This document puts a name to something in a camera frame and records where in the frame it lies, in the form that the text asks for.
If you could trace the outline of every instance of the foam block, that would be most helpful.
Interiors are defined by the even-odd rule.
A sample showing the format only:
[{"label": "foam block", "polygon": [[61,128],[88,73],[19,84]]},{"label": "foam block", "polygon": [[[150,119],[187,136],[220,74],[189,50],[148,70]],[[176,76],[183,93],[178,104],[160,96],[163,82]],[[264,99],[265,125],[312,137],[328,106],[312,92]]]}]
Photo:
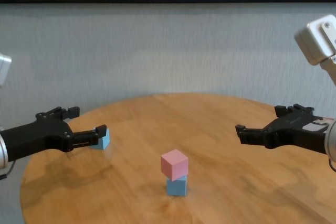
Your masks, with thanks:
[{"label": "foam block", "polygon": [[98,145],[91,145],[90,148],[97,150],[105,150],[106,147],[110,144],[110,131],[106,130],[106,136],[98,139]]},{"label": "foam block", "polygon": [[171,181],[167,178],[166,192],[170,196],[186,196],[187,195],[187,175]]},{"label": "foam block", "polygon": [[173,150],[161,156],[161,172],[171,181],[188,174],[188,157],[179,150]]}]

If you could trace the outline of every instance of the cable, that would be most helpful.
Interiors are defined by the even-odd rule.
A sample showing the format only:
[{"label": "cable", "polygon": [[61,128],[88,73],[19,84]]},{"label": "cable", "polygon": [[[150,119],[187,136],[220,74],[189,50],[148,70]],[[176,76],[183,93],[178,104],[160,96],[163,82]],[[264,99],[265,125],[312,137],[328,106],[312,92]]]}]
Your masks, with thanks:
[{"label": "cable", "polygon": [[329,159],[329,166],[330,166],[330,168],[331,168],[334,172],[336,172],[336,168],[333,167],[333,165],[332,165],[332,163],[331,163],[331,159]]},{"label": "cable", "polygon": [[0,180],[5,179],[5,178],[7,178],[9,176],[9,174],[12,172],[12,170],[14,168],[15,163],[16,163],[16,160],[14,160],[12,162],[12,165],[10,166],[10,169],[9,169],[9,171],[7,173],[0,175]]}]

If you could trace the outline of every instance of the gray wall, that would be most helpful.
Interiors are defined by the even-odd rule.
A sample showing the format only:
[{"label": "gray wall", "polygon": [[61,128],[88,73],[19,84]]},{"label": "gray wall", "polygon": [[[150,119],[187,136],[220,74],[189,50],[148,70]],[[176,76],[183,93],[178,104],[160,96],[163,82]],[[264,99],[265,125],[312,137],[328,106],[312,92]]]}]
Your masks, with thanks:
[{"label": "gray wall", "polygon": [[336,88],[294,33],[332,4],[0,5],[0,51],[13,57],[0,122],[56,106],[82,112],[125,98],[209,92],[336,116]]}]

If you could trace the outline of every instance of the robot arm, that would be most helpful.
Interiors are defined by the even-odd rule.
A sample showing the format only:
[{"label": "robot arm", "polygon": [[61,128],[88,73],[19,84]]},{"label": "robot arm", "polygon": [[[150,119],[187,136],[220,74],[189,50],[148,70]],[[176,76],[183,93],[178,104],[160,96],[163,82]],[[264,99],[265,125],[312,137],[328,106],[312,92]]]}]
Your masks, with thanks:
[{"label": "robot arm", "polygon": [[[320,65],[336,85],[336,18],[328,15],[309,23],[295,35],[295,40],[307,61]],[[273,149],[295,145],[327,154],[336,162],[336,120],[313,115],[314,108],[276,106],[277,119],[263,129],[247,129],[237,125],[236,131],[242,144],[263,145]]]},{"label": "robot arm", "polygon": [[[0,87],[6,79],[11,62],[10,57],[0,53]],[[97,145],[98,140],[106,136],[106,125],[90,131],[73,132],[64,120],[76,117],[79,117],[79,107],[68,110],[57,107],[36,114],[33,123],[0,131],[0,169],[5,168],[8,162],[47,149],[71,152],[74,148]],[[0,179],[3,178],[6,178],[6,174],[0,175]]]}]

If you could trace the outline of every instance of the round wooden table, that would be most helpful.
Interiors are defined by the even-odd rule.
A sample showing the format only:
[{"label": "round wooden table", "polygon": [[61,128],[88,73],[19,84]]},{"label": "round wooden table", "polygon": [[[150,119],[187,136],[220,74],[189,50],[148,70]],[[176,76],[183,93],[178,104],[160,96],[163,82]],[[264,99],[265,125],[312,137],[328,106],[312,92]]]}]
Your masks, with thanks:
[{"label": "round wooden table", "polygon": [[[111,144],[33,155],[21,186],[25,221],[336,223],[326,155],[240,144],[236,124],[260,128],[275,118],[273,106],[211,94],[160,94],[88,112],[71,128],[106,124]],[[176,148],[189,157],[186,197],[166,195],[160,170],[160,155]]]}]

